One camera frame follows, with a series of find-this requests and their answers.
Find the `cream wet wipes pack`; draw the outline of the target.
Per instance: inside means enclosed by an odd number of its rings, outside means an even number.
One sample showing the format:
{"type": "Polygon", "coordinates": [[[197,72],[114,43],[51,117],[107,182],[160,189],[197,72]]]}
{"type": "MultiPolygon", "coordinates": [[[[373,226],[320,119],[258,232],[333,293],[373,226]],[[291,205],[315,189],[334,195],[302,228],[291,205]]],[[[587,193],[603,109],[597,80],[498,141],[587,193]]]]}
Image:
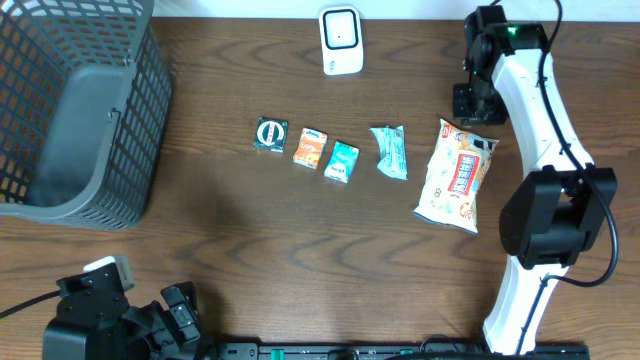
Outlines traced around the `cream wet wipes pack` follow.
{"type": "Polygon", "coordinates": [[[498,143],[442,119],[413,213],[431,223],[476,234],[476,197],[498,143]]]}

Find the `teal wipes pack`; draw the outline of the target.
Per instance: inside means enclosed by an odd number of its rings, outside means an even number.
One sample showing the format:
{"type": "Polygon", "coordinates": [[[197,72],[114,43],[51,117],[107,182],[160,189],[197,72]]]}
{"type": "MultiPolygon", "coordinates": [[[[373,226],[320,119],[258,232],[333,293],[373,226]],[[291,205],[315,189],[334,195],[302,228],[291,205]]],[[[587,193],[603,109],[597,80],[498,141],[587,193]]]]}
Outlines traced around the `teal wipes pack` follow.
{"type": "Polygon", "coordinates": [[[377,168],[390,178],[406,180],[408,167],[406,162],[404,127],[370,128],[370,131],[379,146],[380,160],[377,168]]]}

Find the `green tissue pack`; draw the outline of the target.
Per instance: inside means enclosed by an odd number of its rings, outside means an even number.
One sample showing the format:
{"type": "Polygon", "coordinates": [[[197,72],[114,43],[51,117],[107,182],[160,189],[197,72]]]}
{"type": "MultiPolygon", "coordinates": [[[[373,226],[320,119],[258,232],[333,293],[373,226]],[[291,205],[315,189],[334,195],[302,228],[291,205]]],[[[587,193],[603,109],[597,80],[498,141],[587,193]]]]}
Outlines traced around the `green tissue pack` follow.
{"type": "Polygon", "coordinates": [[[355,169],[359,153],[357,147],[336,141],[324,176],[347,184],[355,169]]]}

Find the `orange tissue pack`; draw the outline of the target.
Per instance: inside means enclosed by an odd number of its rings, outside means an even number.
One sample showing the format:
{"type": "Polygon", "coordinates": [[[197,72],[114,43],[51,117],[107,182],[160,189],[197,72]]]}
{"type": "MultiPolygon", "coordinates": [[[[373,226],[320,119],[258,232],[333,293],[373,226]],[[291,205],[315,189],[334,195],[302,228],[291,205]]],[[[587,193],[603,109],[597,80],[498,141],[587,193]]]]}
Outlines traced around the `orange tissue pack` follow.
{"type": "Polygon", "coordinates": [[[316,169],[328,142],[328,135],[324,132],[303,128],[298,148],[293,155],[293,162],[305,167],[316,169]]]}

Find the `dark green round-logo box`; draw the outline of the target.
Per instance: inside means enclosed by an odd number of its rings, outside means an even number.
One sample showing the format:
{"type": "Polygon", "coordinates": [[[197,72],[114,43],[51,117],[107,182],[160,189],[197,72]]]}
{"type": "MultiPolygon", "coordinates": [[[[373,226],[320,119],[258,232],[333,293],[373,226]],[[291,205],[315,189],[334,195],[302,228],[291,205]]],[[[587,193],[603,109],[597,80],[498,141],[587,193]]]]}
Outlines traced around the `dark green round-logo box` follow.
{"type": "Polygon", "coordinates": [[[288,121],[260,117],[255,132],[254,148],[258,151],[283,153],[288,127],[288,121]]]}

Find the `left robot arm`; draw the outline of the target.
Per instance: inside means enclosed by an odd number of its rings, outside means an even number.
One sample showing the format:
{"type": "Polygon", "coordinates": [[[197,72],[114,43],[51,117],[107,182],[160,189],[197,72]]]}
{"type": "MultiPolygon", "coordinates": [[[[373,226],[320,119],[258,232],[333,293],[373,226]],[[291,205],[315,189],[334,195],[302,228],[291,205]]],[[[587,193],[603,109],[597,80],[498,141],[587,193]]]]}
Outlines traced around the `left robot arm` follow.
{"type": "Polygon", "coordinates": [[[125,256],[107,256],[57,281],[60,301],[47,325],[44,359],[211,359],[192,282],[161,290],[162,303],[136,307],[125,293],[134,276],[125,256]]]}

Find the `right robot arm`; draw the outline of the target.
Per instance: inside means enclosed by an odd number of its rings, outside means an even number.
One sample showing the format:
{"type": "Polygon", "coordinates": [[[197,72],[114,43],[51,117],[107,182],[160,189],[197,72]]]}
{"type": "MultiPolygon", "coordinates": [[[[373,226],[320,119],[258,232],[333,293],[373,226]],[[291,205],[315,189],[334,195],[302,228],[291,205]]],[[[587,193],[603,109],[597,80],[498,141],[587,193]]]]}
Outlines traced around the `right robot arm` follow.
{"type": "Polygon", "coordinates": [[[540,23],[508,22],[494,1],[466,17],[464,36],[469,79],[454,87],[454,118],[463,126],[511,123],[523,167],[500,213],[507,265],[482,333],[492,355],[532,359],[555,286],[593,288],[615,271],[617,179],[595,165],[571,125],[553,74],[554,34],[540,23]]]}

